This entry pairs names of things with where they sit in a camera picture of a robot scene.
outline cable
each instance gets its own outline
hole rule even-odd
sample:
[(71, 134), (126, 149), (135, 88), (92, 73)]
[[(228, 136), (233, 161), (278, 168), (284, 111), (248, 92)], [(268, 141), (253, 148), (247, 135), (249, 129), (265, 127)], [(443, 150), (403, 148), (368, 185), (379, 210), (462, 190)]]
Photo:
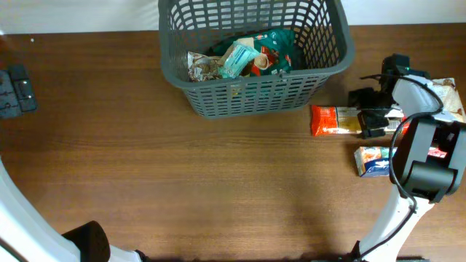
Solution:
[(421, 87), (423, 90), (428, 92), (430, 95), (432, 95), (437, 100), (438, 109), (436, 111), (433, 111), (433, 112), (421, 112), (421, 113), (416, 113), (416, 114), (412, 114), (412, 115), (408, 116), (404, 121), (402, 121), (400, 123), (400, 125), (395, 130), (395, 133), (393, 133), (392, 140), (390, 142), (390, 149), (389, 149), (389, 153), (388, 153), (388, 162), (389, 162), (388, 165), (389, 165), (389, 168), (390, 168), (390, 178), (395, 183), (398, 190), (401, 192), (402, 196), (409, 198), (413, 202), (413, 204), (409, 208), (408, 215), (401, 221), (401, 223), (391, 233), (391, 235), (389, 235), (386, 239), (382, 240), (379, 244), (374, 245), (373, 247), (371, 247), (370, 249), (365, 251), (363, 254), (361, 254), (359, 259), (358, 259), (359, 261), (361, 261), (362, 258), (367, 256), (369, 253), (373, 252), (375, 249), (377, 249), (380, 246), (384, 245), (385, 243), (389, 242), (394, 236), (396, 236), (396, 234), (406, 225), (406, 223), (408, 223), (409, 219), (416, 213), (416, 208), (417, 208), (416, 199), (414, 198), (414, 196), (412, 196), (410, 193), (408, 193), (402, 187), (402, 185), (400, 184), (400, 181), (398, 180), (398, 178), (395, 175), (395, 170), (393, 169), (393, 149), (395, 147), (395, 142), (396, 142), (396, 139), (397, 139), (398, 135), (403, 130), (403, 127), (405, 126), (405, 124), (411, 122), (413, 119), (416, 119), (416, 118), (419, 118), (419, 117), (425, 117), (425, 116), (433, 116), (435, 114), (439, 114), (443, 110), (443, 102), (438, 97), (438, 95), (435, 94), (429, 87), (427, 87), (426, 84), (423, 84), (423, 83), (421, 83), (421, 82), (419, 82), (417, 80), (414, 80), (414, 79), (411, 79), (411, 78), (408, 78), (408, 77), (404, 77), (404, 76), (395, 76), (395, 75), (389, 75), (389, 74), (376, 74), (376, 75), (371, 75), (371, 76), (364, 76), (364, 77), (361, 77), (361, 79), (375, 79), (375, 80), (378, 80), (377, 77), (381, 77), (381, 76), (386, 76), (386, 77), (390, 77), (390, 78), (394, 78), (394, 79), (403, 79), (403, 80), (410, 81), (410, 82), (413, 82), (413, 83), (417, 84), (419, 87)]

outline table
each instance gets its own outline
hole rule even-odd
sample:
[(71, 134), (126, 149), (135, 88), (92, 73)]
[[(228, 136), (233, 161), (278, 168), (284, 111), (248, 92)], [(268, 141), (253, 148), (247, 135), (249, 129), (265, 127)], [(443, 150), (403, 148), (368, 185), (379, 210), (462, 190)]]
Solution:
[[(353, 26), (356, 59), (311, 103), (344, 106), (376, 87), (384, 57), (454, 77), (466, 101), (464, 24)], [(390, 137), (312, 137), (309, 108), (209, 121), (160, 70), (157, 32), (7, 36), (39, 110), (1, 122), (1, 159), (60, 233), (98, 221), (111, 244), (152, 258), (278, 259), (349, 252), (373, 226), (387, 178), (357, 176), (359, 146)], [(466, 256), (465, 187), (419, 222), (401, 255)]]

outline basket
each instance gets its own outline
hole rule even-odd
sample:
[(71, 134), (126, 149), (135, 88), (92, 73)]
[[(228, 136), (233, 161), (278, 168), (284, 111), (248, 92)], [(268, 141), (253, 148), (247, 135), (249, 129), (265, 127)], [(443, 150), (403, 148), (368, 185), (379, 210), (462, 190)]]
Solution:
[[(161, 66), (193, 109), (216, 119), (305, 106), (329, 76), (346, 69), (355, 48), (339, 0), (161, 0)], [(287, 74), (190, 82), (187, 52), (206, 53), (220, 41), (272, 28), (295, 32), (304, 70)]]

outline brown wooden surface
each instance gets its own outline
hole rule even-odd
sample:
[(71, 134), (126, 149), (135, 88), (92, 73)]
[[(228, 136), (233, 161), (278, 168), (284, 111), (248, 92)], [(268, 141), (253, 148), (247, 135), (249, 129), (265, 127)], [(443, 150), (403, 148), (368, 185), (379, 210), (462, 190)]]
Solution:
[[(465, 25), (351, 27), (357, 56), (314, 104), (344, 105), (394, 52), (452, 76), (465, 101)], [(389, 138), (313, 138), (309, 109), (208, 121), (159, 67), (158, 35), (7, 36), (6, 61), (31, 72), (39, 110), (2, 121), (1, 159), (58, 232), (91, 220), (113, 245), (154, 258), (296, 258), (342, 254), (373, 226), (387, 178), (356, 175), (358, 146)], [(466, 257), (466, 190), (445, 198), (401, 255)]]

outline white wall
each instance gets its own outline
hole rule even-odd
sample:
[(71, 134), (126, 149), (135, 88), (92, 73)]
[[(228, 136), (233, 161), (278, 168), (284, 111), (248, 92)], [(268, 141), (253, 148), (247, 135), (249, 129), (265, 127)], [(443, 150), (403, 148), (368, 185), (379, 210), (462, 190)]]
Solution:
[[(0, 31), (157, 30), (158, 1), (0, 0)], [(350, 25), (466, 22), (465, 0), (342, 0), (342, 3)]]

